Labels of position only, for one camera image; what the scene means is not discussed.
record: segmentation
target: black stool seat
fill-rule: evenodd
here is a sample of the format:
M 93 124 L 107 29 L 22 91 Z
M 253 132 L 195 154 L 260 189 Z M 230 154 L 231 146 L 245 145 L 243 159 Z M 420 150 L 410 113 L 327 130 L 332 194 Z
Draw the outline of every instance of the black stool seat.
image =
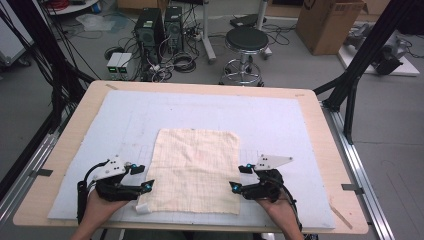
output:
M 238 27 L 230 30 L 225 38 L 228 47 L 235 51 L 260 51 L 268 46 L 267 35 L 255 28 Z

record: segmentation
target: table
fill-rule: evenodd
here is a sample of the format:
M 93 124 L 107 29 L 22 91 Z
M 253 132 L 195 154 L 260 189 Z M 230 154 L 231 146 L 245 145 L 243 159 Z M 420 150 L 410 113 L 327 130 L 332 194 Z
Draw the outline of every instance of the table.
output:
M 79 149 L 80 143 L 100 108 L 105 95 L 113 90 L 146 92 L 193 93 L 212 95 L 244 95 L 297 99 L 305 119 L 305 125 L 314 148 L 315 158 L 327 190 L 336 228 L 317 233 L 364 234 L 368 231 L 358 199 L 353 191 L 344 191 L 341 184 L 350 184 L 349 177 L 327 125 L 319 102 L 311 90 L 253 88 L 240 86 L 193 85 L 169 83 L 93 82 L 73 114 L 66 129 L 44 165 L 51 169 L 50 177 L 38 176 L 14 216 L 20 226 L 76 226 L 76 220 L 51 220 L 47 218 L 50 207 L 59 191 L 61 180 Z M 205 231 L 280 232 L 271 227 L 192 226 L 184 224 L 141 224 L 108 222 L 105 227 L 145 228 Z

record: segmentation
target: computer tower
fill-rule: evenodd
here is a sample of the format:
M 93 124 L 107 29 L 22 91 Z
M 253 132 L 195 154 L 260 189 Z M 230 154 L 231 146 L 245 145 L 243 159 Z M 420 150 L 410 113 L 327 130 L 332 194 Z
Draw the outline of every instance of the computer tower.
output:
M 169 53 L 184 50 L 182 14 L 183 10 L 179 6 L 166 8 L 164 25 Z
M 143 60 L 149 58 L 152 64 L 159 64 L 165 50 L 165 32 L 162 13 L 159 8 L 143 8 L 134 27 L 137 43 Z

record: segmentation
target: cardboard box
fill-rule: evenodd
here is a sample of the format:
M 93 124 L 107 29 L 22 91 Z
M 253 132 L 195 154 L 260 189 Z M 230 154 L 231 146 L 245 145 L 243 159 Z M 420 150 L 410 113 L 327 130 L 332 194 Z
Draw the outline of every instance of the cardboard box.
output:
M 305 0 L 296 32 L 313 55 L 337 54 L 364 7 L 362 0 Z
M 160 8 L 162 13 L 168 6 L 169 0 L 118 0 L 120 9 Z

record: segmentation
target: gray floor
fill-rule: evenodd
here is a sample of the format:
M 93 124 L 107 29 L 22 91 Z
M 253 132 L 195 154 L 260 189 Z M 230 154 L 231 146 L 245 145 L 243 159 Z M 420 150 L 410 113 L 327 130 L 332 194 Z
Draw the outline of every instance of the gray floor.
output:
M 117 46 L 121 38 L 129 37 L 134 24 L 116 15 L 108 17 L 118 22 L 113 31 L 80 32 L 82 28 L 76 26 L 72 29 L 77 35 L 70 38 L 102 79 L 109 79 L 104 51 Z M 211 35 L 231 29 L 230 18 L 211 19 Z M 72 19 L 62 20 L 68 26 L 75 23 Z M 295 21 L 269 19 L 267 24 L 271 23 L 290 27 Z M 290 40 L 289 45 L 271 45 L 273 55 L 268 60 L 254 57 L 262 70 L 265 87 L 314 89 L 344 71 L 337 56 L 312 56 L 294 31 L 283 35 Z M 406 38 L 413 43 L 411 51 L 424 55 L 424 39 L 416 36 Z M 203 46 L 198 43 L 200 56 L 196 60 L 197 69 L 188 74 L 174 73 L 168 82 L 217 84 L 222 67 L 235 55 L 224 47 L 223 38 L 213 37 L 211 42 L 217 55 L 213 65 L 208 64 Z M 424 59 L 410 55 L 406 58 L 424 72 Z M 93 75 L 81 59 L 77 61 L 84 72 Z M 0 76 L 0 177 L 3 178 L 51 110 L 51 88 L 35 64 L 31 67 L 13 66 Z M 424 239 L 423 92 L 423 74 L 418 77 L 365 74 L 358 87 L 353 140 L 397 239 Z M 328 95 L 324 93 L 318 98 L 324 100 Z M 0 236 L 2 239 L 34 239 L 34 236 L 37 239 L 64 239 L 73 230 L 18 227 L 10 218 L 0 229 Z M 108 239 L 117 239 L 118 234 L 117 230 L 111 231 Z M 320 235 L 320 238 L 377 239 L 372 226 L 366 235 Z

